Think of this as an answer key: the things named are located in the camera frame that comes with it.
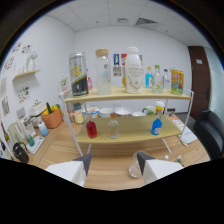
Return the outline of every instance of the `white bowl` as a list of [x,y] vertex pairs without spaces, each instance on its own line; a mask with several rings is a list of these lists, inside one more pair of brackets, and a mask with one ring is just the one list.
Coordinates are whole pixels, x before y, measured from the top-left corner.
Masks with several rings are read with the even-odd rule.
[[117,107],[114,112],[117,117],[128,117],[132,113],[132,110],[128,107]]
[[102,108],[100,109],[100,117],[110,117],[110,114],[112,114],[114,110],[112,108]]

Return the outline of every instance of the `glass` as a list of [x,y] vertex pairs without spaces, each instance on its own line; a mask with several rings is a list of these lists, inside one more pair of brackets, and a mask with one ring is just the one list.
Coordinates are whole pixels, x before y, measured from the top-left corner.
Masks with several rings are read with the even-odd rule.
[[145,155],[149,156],[149,154],[145,151],[137,151],[133,154],[132,161],[129,166],[129,173],[132,177],[135,177],[135,178],[142,176],[141,169],[138,163],[138,158],[137,158],[138,152],[144,153]]

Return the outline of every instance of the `shelf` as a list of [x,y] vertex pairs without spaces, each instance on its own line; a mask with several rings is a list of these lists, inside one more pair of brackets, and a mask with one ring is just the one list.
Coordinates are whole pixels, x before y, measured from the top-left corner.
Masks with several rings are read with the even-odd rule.
[[151,134],[152,123],[156,119],[156,115],[142,117],[116,117],[119,123],[119,134],[117,139],[111,139],[108,136],[108,122],[111,118],[95,118],[93,121],[97,128],[97,137],[89,138],[86,130],[86,122],[82,126],[77,137],[78,143],[88,144],[105,144],[105,143],[131,143],[146,141],[150,139],[159,139],[181,134],[180,129],[167,117],[162,115],[162,129],[159,135]]
[[18,78],[22,78],[22,77],[25,77],[27,75],[32,75],[36,72],[39,72],[40,70],[33,70],[33,71],[29,71],[29,72],[23,72],[23,73],[20,73],[20,74],[17,74],[13,79],[12,81],[14,81],[15,79],[18,79]]
[[89,94],[85,96],[68,97],[65,103],[78,103],[103,100],[122,100],[122,99],[178,99],[190,100],[191,97],[185,94],[176,95],[170,91],[163,91],[163,94],[152,93],[152,90],[142,88],[142,93],[127,93],[124,87],[112,87],[112,94],[98,95],[97,89],[89,90]]

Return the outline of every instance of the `plastic bottle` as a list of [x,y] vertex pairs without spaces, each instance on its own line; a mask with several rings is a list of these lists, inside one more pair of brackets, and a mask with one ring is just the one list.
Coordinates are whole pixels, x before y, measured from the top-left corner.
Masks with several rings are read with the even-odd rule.
[[159,71],[160,66],[155,65],[155,73],[153,75],[153,92],[154,93],[163,93],[163,76],[161,76]]
[[125,60],[125,79],[127,93],[142,92],[142,63],[137,47],[127,48]]
[[97,92],[99,95],[112,93],[110,61],[107,49],[96,50]]
[[146,88],[152,89],[152,68],[148,67],[148,73],[145,75]]
[[163,79],[163,88],[166,90],[170,90],[170,77],[168,75],[168,70],[164,69],[164,79]]
[[161,121],[162,111],[158,111],[156,115],[156,120],[153,121],[151,133],[153,135],[159,135],[161,128],[162,128],[162,121]]
[[86,73],[87,73],[88,89],[91,90],[93,88],[93,85],[92,85],[92,79],[88,76],[88,69],[86,69]]

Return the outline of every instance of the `bowl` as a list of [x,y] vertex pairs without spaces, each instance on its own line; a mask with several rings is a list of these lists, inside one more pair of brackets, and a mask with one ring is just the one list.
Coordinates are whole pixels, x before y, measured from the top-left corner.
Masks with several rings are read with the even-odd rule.
[[102,108],[100,109],[99,115],[100,118],[110,117],[110,114],[112,114],[113,112],[114,110],[112,108]]
[[132,113],[132,110],[128,107],[117,107],[114,112],[117,117],[128,117]]
[[[83,109],[84,117],[86,118],[86,111]],[[90,115],[92,118],[98,118],[99,117],[99,108],[98,107],[88,107],[87,108],[87,113]]]

